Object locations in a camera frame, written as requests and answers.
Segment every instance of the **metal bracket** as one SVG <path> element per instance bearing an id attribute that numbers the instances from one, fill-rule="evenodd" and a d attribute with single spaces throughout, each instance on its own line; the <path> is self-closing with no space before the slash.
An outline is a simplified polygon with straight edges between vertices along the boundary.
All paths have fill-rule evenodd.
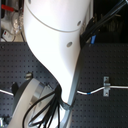
<path id="1" fill-rule="evenodd" d="M 2 128 L 2 127 L 4 127 L 4 122 L 3 122 L 3 118 L 2 117 L 0 117 L 0 128 Z"/>
<path id="2" fill-rule="evenodd" d="M 109 97 L 109 90 L 110 90 L 110 83 L 109 83 L 109 77 L 105 76 L 103 78 L 103 85 L 104 85 L 104 91 L 103 91 L 103 96 L 104 97 Z"/>

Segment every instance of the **wire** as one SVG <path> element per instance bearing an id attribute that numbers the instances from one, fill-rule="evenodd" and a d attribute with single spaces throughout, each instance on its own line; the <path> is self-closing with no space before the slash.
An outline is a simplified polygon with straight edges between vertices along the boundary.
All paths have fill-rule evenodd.
<path id="1" fill-rule="evenodd" d="M 58 108 L 58 128 L 60 128 L 60 111 L 59 111 L 59 109 L 60 109 L 61 92 L 62 92 L 61 87 L 60 87 L 60 85 L 58 85 L 53 92 L 51 92 L 50 94 L 37 100 L 25 113 L 25 115 L 23 117 L 23 121 L 22 121 L 22 128 L 25 128 L 25 126 L 24 126 L 25 119 L 26 119 L 28 113 L 32 110 L 32 108 L 35 105 L 37 105 L 39 102 L 41 102 L 42 100 L 44 100 L 52 95 L 54 95 L 53 98 L 49 101 L 49 103 L 44 108 L 42 108 L 42 110 L 40 110 L 34 117 L 31 118 L 31 120 L 28 123 L 28 126 L 29 127 L 38 126 L 37 128 L 40 128 L 43 125 L 43 128 L 46 128 L 48 125 L 47 128 L 49 128 L 51 125 L 51 122 L 53 120 L 55 111 Z M 43 119 L 41 121 L 34 122 L 40 116 L 40 114 L 42 114 L 46 109 L 48 109 L 48 110 L 47 110 L 47 113 L 44 115 Z"/>
<path id="2" fill-rule="evenodd" d="M 7 42 L 7 40 L 5 40 L 3 37 L 1 37 L 1 39 L 3 39 L 5 42 Z"/>
<path id="3" fill-rule="evenodd" d="M 108 86 L 108 87 L 109 88 L 115 88 L 115 89 L 128 89 L 128 87 L 126 87 L 126 86 Z M 96 92 L 99 92 L 99 91 L 101 91 L 103 89 L 105 89 L 105 87 L 101 87 L 101 88 L 96 89 L 96 90 L 94 90 L 92 92 L 89 92 L 89 93 L 81 92 L 81 91 L 77 91 L 77 93 L 82 94 L 82 95 L 91 95 L 91 94 L 94 94 Z"/>
<path id="4" fill-rule="evenodd" d="M 85 92 L 81 92 L 81 91 L 77 91 L 77 93 L 82 94 L 82 95 L 90 95 L 90 94 L 99 92 L 99 91 L 103 90 L 104 88 L 105 88 L 105 87 L 101 87 L 101 88 L 96 89 L 96 90 L 94 90 L 94 91 L 92 91 L 92 92 L 89 92 L 89 93 L 85 93 Z"/>
<path id="5" fill-rule="evenodd" d="M 1 90 L 1 89 L 0 89 L 0 92 L 13 96 L 13 93 L 10 93 L 10 92 L 7 92 L 7 91 Z"/>
<path id="6" fill-rule="evenodd" d="M 128 89 L 128 87 L 125 87 L 125 86 L 110 86 L 110 88 Z"/>
<path id="7" fill-rule="evenodd" d="M 84 47 L 86 41 L 96 34 L 96 32 L 99 30 L 99 28 L 105 24 L 107 21 L 109 21 L 111 18 L 113 18 L 121 9 L 126 5 L 126 1 L 121 0 L 119 3 L 117 3 L 113 9 L 111 9 L 100 21 L 95 23 L 92 27 L 87 28 L 85 32 L 81 35 L 81 48 Z"/>
<path id="8" fill-rule="evenodd" d="M 21 36 L 22 36 L 23 41 L 26 42 L 22 32 L 21 32 Z"/>

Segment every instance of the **pegboard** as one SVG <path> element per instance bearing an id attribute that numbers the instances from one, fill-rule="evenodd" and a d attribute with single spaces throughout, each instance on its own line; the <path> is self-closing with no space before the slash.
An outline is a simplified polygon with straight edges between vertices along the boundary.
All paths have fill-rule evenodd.
<path id="1" fill-rule="evenodd" d="M 128 86 L 128 44 L 87 44 L 83 49 L 84 69 L 79 90 L 90 92 L 111 85 Z M 71 128 L 128 128 L 128 90 L 111 89 L 93 95 L 77 94 Z"/>
<path id="2" fill-rule="evenodd" d="M 0 88 L 11 91 L 13 82 L 20 86 L 27 72 L 53 88 L 58 84 L 49 71 L 35 58 L 26 43 L 0 43 Z M 13 97 L 0 93 L 0 117 L 12 115 Z"/>
<path id="3" fill-rule="evenodd" d="M 84 68 L 80 91 L 90 92 L 102 87 L 104 76 L 110 77 L 112 85 L 128 86 L 127 44 L 87 44 L 82 52 Z M 20 86 L 28 71 L 53 88 L 58 84 L 26 43 L 1 43 L 0 88 L 10 91 L 13 82 Z M 0 93 L 0 116 L 11 116 L 12 104 L 11 96 Z M 127 108 L 128 90 L 111 89 L 109 98 L 103 97 L 103 91 L 89 96 L 77 94 L 71 128 L 127 128 Z"/>

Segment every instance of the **black cable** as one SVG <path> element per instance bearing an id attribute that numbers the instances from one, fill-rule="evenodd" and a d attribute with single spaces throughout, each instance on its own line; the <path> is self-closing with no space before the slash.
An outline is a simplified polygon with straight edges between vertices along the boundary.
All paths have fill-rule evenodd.
<path id="1" fill-rule="evenodd" d="M 58 128 L 60 127 L 60 105 L 58 104 Z"/>
<path id="2" fill-rule="evenodd" d="M 58 108 L 58 128 L 59 128 L 59 127 L 60 127 L 60 111 L 59 111 L 60 107 L 59 107 L 59 106 L 60 106 L 60 99 L 61 99 L 61 91 L 62 91 L 62 90 L 61 90 L 61 87 L 60 87 L 60 85 L 58 85 L 52 93 L 50 93 L 50 94 L 48 94 L 48 95 L 42 97 L 42 98 L 39 99 L 38 101 L 36 101 L 36 102 L 27 110 L 27 112 L 25 113 L 24 118 L 23 118 L 23 121 L 22 121 L 22 127 L 25 128 L 25 127 L 24 127 L 24 122 L 25 122 L 25 119 L 26 119 L 28 113 L 31 111 L 31 109 L 32 109 L 35 105 L 37 105 L 39 102 L 41 102 L 42 100 L 44 100 L 44 99 L 46 99 L 47 97 L 49 97 L 49 96 L 51 96 L 51 95 L 54 94 L 53 98 L 49 101 L 49 103 L 48 103 L 42 110 L 40 110 L 40 111 L 29 121 L 28 126 L 29 126 L 29 127 L 33 127 L 33 126 L 38 125 L 38 128 L 40 128 L 40 127 L 43 125 L 43 128 L 46 128 L 46 127 L 47 127 L 47 124 L 48 124 L 48 122 L 49 122 L 48 127 L 47 127 L 47 128 L 49 128 L 50 125 L 51 125 L 51 122 L 52 122 L 52 120 L 53 120 L 55 111 L 56 111 L 56 109 Z M 42 119 L 41 121 L 34 122 L 34 120 L 35 120 L 36 118 L 38 118 L 39 115 L 40 115 L 41 113 L 43 113 L 47 108 L 48 108 L 47 113 L 44 115 L 43 119 Z"/>
<path id="3" fill-rule="evenodd" d="M 3 37 L 1 37 L 1 39 L 3 39 L 5 42 L 7 42 L 7 40 L 5 40 Z"/>
<path id="4" fill-rule="evenodd" d="M 92 27 L 87 28 L 85 30 L 85 32 L 81 35 L 80 40 L 81 40 L 81 48 L 84 47 L 86 41 L 93 36 L 94 34 L 96 34 L 96 32 L 98 31 L 98 29 L 105 24 L 108 20 L 110 20 L 111 18 L 113 18 L 115 16 L 115 14 L 117 14 L 123 6 L 125 6 L 127 3 L 124 0 L 121 0 L 119 3 L 117 3 L 113 9 L 111 9 L 100 21 L 98 21 L 97 23 L 95 23 Z"/>
<path id="5" fill-rule="evenodd" d="M 55 93 L 55 92 L 53 91 L 53 92 L 51 92 L 50 94 L 48 94 L 48 95 L 42 97 L 41 99 L 39 99 L 38 101 L 36 101 L 36 102 L 27 110 L 27 112 L 25 113 L 25 115 L 24 115 L 24 117 L 23 117 L 23 121 L 22 121 L 22 127 L 23 127 L 23 128 L 25 128 L 25 126 L 24 126 L 25 119 L 26 119 L 28 113 L 31 111 L 31 109 L 32 109 L 36 104 L 38 104 L 40 101 L 42 101 L 42 100 L 44 100 L 45 98 L 47 98 L 47 97 L 53 95 L 54 93 Z"/>
<path id="6" fill-rule="evenodd" d="M 26 42 L 22 32 L 21 32 L 21 36 L 22 36 L 23 41 Z"/>
<path id="7" fill-rule="evenodd" d="M 14 36 L 14 38 L 13 38 L 13 41 L 12 42 L 14 42 L 14 40 L 16 39 L 16 36 Z"/>
<path id="8" fill-rule="evenodd" d="M 112 9 L 112 11 L 114 10 L 114 13 L 112 12 L 112 14 L 110 14 L 110 13 L 107 13 L 100 21 L 98 21 L 94 26 L 92 26 L 88 31 L 85 31 L 85 33 L 83 33 L 83 35 L 86 35 L 86 38 L 88 39 L 89 38 L 89 36 L 90 36 L 90 34 L 91 35 L 93 35 L 94 34 L 94 32 L 100 27 L 100 26 L 102 26 L 105 22 L 107 22 L 108 20 L 110 20 L 112 17 L 114 17 L 115 16 L 115 14 L 117 14 L 119 11 L 120 11 L 120 9 L 124 6 L 126 4 L 126 2 L 124 3 L 121 3 L 119 6 L 117 6 L 116 8 L 116 11 L 115 11 L 115 8 L 114 9 Z"/>

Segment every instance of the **white plastic casing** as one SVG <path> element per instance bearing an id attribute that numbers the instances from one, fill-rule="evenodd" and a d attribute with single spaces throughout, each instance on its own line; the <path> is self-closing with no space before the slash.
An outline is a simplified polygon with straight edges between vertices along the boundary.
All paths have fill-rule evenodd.
<path id="1" fill-rule="evenodd" d="M 25 0 L 25 3 L 29 11 L 43 24 L 56 30 L 71 32 L 81 27 L 90 1 Z"/>
<path id="2" fill-rule="evenodd" d="M 61 85 L 62 99 L 67 103 L 80 53 L 80 28 L 90 0 L 28 1 L 24 6 L 26 40 Z"/>

